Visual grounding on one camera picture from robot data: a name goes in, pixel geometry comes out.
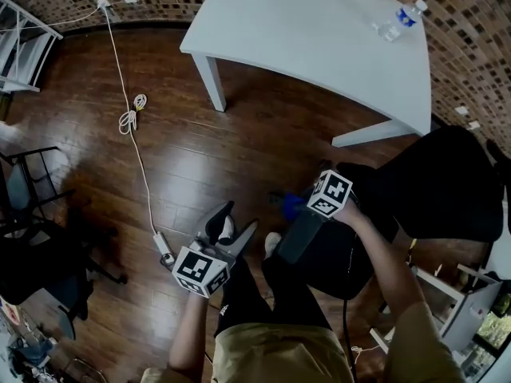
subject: shoe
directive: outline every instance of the shoe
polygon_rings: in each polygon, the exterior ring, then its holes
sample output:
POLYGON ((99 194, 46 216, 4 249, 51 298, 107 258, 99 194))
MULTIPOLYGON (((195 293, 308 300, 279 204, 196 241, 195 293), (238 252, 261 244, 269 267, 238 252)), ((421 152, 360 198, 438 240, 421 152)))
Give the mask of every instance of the shoe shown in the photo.
POLYGON ((218 239, 231 239, 234 234, 234 221, 230 215, 225 218, 224 221, 224 229, 222 230, 222 234, 218 239))
POLYGON ((281 239, 282 235, 279 233, 268 233, 266 239, 264 240, 264 250, 266 251, 264 259, 269 259, 271 257, 275 247, 277 247, 281 239))

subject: white cable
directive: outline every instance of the white cable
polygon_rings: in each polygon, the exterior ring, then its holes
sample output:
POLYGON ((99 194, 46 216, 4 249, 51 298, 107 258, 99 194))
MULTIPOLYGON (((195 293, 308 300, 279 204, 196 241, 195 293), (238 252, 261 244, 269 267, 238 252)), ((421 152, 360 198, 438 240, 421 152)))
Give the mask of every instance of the white cable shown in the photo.
MULTIPOLYGON (((50 27, 50 26, 59 26, 61 24, 68 24, 70 22, 79 22, 81 20, 85 20, 86 18, 92 16, 94 13, 96 13, 97 11, 99 10, 99 7, 97 7, 95 9, 95 11, 93 11, 91 14, 87 14, 86 16, 84 17, 81 17, 81 18, 77 18, 76 20, 68 20, 67 22, 55 22, 53 24, 46 24, 46 26, 50 27)), ((40 29, 42 28, 42 26, 33 26, 33 27, 23 27, 21 28, 20 30, 27 30, 27 29, 40 29)), ((9 30, 0 30, 0 33, 3 33, 4 31, 15 31, 16 29, 9 29, 9 30)))
POLYGON ((125 99, 126 99, 126 109, 127 110, 119 118, 119 132, 122 133, 123 135, 128 135, 128 133, 129 133, 129 135, 131 136, 131 140, 133 141, 133 144, 135 145, 135 150, 137 151, 138 161, 141 164, 142 177, 144 178, 145 188, 147 189, 147 204, 149 207, 149 222, 151 223, 151 228, 153 229, 153 233, 156 235, 157 232, 156 232, 156 228, 154 227, 154 223, 153 223, 153 211, 151 210, 151 192, 149 191, 149 185, 147 183, 147 178, 145 177, 144 164, 142 163, 141 154, 138 151, 138 146, 137 146, 137 142, 135 141, 135 136, 133 136, 133 131, 137 129, 137 112, 144 108, 144 106, 147 102, 147 97, 144 94, 137 95, 137 97, 135 98, 135 101, 133 102, 133 105, 135 106, 136 110, 132 110, 129 108, 128 95, 126 95, 125 83, 124 83, 124 79, 122 78, 121 66, 119 65, 119 57, 117 56, 117 50, 115 48, 115 41, 113 40, 112 29, 110 28, 110 20, 109 20, 108 14, 106 13, 106 10, 105 10, 105 17, 106 17, 106 24, 109 27, 110 38, 112 39, 113 53, 115 54, 117 70, 119 71, 119 77, 121 78, 122 93, 125 95, 125 99))
POLYGON ((370 348, 370 349, 362 349, 361 347, 358 347, 358 346, 352 346, 351 350, 353 350, 354 352, 357 352, 357 357, 355 358, 355 364, 357 364, 358 357, 362 354, 362 352, 366 352, 367 350, 373 350, 373 349, 377 349, 377 348, 379 348, 379 345, 375 346, 374 348, 370 348))

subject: floor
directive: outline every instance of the floor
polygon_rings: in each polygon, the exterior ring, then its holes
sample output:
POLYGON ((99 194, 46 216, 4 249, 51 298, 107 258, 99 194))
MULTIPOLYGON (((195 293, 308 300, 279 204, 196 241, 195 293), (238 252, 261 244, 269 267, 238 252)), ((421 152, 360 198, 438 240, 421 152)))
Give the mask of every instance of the floor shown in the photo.
MULTIPOLYGON (((262 69, 219 62, 228 111, 212 110, 192 59, 181 54, 180 30, 116 31, 115 39, 128 95, 145 93, 148 104, 139 115, 137 142, 151 188, 154 221, 172 249, 187 245, 197 219, 209 208, 233 199, 238 225, 258 217, 259 229, 248 261, 265 295, 259 271, 263 239, 284 230, 285 222, 269 205, 269 191, 299 192, 311 184, 318 163, 327 158, 378 167, 413 143, 416 136, 349 148, 332 148, 333 136, 385 120, 345 98, 307 83, 262 69)), ((159 264, 148 222, 144 183, 133 144, 117 130, 125 112, 111 42, 106 33, 64 39, 56 46, 41 76, 40 93, 16 93, 5 124, 0 150, 57 145, 48 157, 55 182, 76 188, 69 201, 85 205, 96 224, 115 226, 119 235, 103 251, 112 272, 129 277, 126 286, 99 278, 89 300, 89 319, 76 321, 77 340, 65 338, 55 353, 57 365, 80 356, 102 369, 110 383, 139 381, 148 366, 164 366, 186 293, 159 264)), ((64 206, 50 208, 64 220, 64 206)), ((410 239, 395 241, 406 249, 410 239)), ((485 246, 458 240, 421 240, 414 261, 441 277, 455 263, 479 261, 485 246)), ((343 343, 343 304, 315 292, 343 343)), ((220 296, 208 312, 208 347, 214 352, 220 296)), ((348 325, 352 345, 374 346, 368 331, 382 303, 375 280, 350 302, 348 325)), ((57 339, 57 303, 41 290, 23 308, 57 339)), ((379 349, 365 352, 357 370, 362 381, 381 376, 379 349)), ((211 366, 205 361, 204 381, 211 366)))

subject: blue object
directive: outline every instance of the blue object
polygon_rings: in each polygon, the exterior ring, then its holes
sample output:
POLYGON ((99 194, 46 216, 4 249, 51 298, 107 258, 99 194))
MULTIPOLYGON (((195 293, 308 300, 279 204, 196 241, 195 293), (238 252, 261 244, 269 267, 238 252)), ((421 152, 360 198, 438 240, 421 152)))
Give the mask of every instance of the blue object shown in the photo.
POLYGON ((38 367, 46 359, 48 352, 53 349, 53 343, 49 339, 43 339, 32 346, 11 346, 11 349, 20 353, 31 365, 38 367))
POLYGON ((302 206, 307 201, 294 195, 292 193, 286 193, 284 196, 284 202, 282 206, 282 214, 287 221, 293 221, 296 219, 298 214, 302 211, 302 206))

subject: black cushion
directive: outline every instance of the black cushion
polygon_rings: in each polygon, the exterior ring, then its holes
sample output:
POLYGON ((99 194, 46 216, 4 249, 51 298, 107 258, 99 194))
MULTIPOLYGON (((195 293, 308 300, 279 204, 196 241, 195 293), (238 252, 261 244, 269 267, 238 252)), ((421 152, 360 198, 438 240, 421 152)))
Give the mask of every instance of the black cushion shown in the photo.
POLYGON ((321 226, 294 267, 308 285, 341 299, 354 298, 373 274, 369 257, 355 232, 335 221, 321 226))
POLYGON ((490 243, 501 236, 501 181, 464 128, 429 133, 379 168, 365 186, 415 239, 490 243))

